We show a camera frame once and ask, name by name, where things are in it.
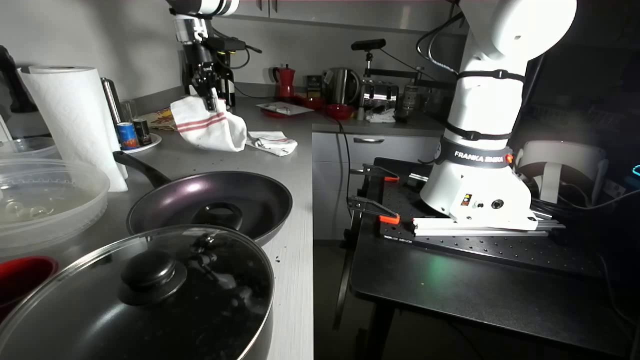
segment gray countertop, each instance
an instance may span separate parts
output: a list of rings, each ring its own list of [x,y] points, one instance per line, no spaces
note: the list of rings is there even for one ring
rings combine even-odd
[[[154,131],[163,141],[135,156],[172,179],[215,170],[246,170],[275,178],[288,187],[293,209],[280,233],[264,246],[276,277],[273,303],[274,328],[269,359],[312,359],[313,333],[313,219],[312,147],[313,131],[337,132],[338,126],[318,113],[290,119],[264,116],[255,104],[265,99],[240,98],[235,113],[244,118],[250,131],[282,131],[298,141],[293,154],[279,158],[247,146],[241,152],[205,151],[185,142],[180,134]],[[370,124],[345,121],[350,133],[376,135],[440,136],[439,126],[424,124]],[[61,244],[42,249],[67,266],[82,255],[128,236],[125,218],[129,208],[152,187],[145,177],[129,169],[128,192],[109,193],[108,207],[91,228]]]

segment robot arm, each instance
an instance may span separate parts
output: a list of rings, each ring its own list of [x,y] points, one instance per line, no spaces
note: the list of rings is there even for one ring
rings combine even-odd
[[[210,37],[207,20],[214,16],[228,16],[238,7],[239,0],[166,0],[174,14],[176,39],[182,44],[188,69],[187,77],[196,93],[214,110],[213,88],[218,81],[214,71],[218,52],[245,49],[245,43],[235,39]]]
[[[527,62],[568,31],[576,0],[461,0],[470,32],[444,136],[420,196],[457,222],[534,230],[507,141]]]

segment table leg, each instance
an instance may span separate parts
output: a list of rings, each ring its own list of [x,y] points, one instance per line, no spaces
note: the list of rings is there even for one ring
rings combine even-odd
[[[385,350],[387,335],[391,328],[391,320],[394,318],[394,308],[376,304],[371,314],[371,323],[367,334],[365,360],[380,360]]]

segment blue can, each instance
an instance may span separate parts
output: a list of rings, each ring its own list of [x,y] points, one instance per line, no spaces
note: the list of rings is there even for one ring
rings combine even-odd
[[[119,122],[118,134],[120,135],[120,147],[122,150],[131,150],[137,148],[138,138],[136,130],[131,122]]]

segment pot lid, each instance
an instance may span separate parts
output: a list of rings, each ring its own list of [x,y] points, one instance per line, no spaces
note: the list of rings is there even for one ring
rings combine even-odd
[[[180,225],[92,252],[0,324],[0,359],[239,359],[271,309],[251,239]]]

